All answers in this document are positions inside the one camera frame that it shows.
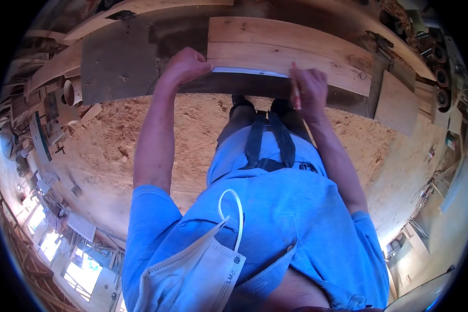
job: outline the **leg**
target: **leg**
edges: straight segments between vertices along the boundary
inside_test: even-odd
[[[231,134],[237,130],[250,126],[255,121],[255,107],[242,95],[233,95],[232,103],[234,106],[229,114],[229,122],[218,136],[218,146],[222,144]]]
[[[279,119],[281,119],[282,123],[289,131],[297,134],[299,137],[312,144],[312,140],[307,132],[303,118],[301,118],[299,112],[293,109],[293,106],[288,100],[276,98],[272,102],[270,111],[278,115]]]

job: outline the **man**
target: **man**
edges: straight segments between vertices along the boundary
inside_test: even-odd
[[[385,260],[354,166],[324,113],[326,75],[317,69],[290,70],[301,111],[275,100],[266,120],[265,112],[256,112],[243,96],[232,96],[207,189],[182,217],[169,196],[175,94],[181,84],[212,70],[200,53],[185,48],[156,84],[135,152],[123,267],[126,306],[181,310],[182,300],[187,310],[203,310],[194,307],[203,304],[205,293],[218,296],[225,290],[208,284],[223,264],[209,262],[209,271],[195,279],[191,270],[204,268],[207,257],[200,255],[192,266],[177,261],[216,226],[214,238],[237,253],[234,262],[245,257],[240,273],[231,271],[238,276],[225,310],[384,308],[389,290]],[[237,204],[233,195],[224,195],[226,190],[237,194]],[[221,210],[231,216],[226,223]],[[173,271],[160,271],[170,265]]]

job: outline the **left hand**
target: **left hand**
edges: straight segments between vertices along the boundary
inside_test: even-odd
[[[206,62],[201,53],[185,47],[170,59],[162,77],[181,85],[211,72],[214,68],[213,64]]]

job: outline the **mask ear loop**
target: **mask ear loop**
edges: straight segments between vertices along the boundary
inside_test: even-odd
[[[237,196],[237,193],[234,190],[228,189],[225,190],[222,195],[220,196],[220,199],[218,200],[218,214],[220,215],[220,218],[222,221],[225,220],[224,215],[222,214],[222,197],[224,197],[225,193],[230,192],[234,196],[237,202],[237,208],[239,209],[239,230],[237,231],[237,240],[236,240],[236,245],[234,247],[234,251],[237,252],[237,249],[239,248],[239,243],[241,242],[241,236],[243,235],[243,207],[241,206],[241,200],[239,199],[239,196]]]

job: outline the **pipe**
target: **pipe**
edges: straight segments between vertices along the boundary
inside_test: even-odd
[[[64,99],[69,107],[80,103],[81,96],[81,77],[71,77],[64,83]]]

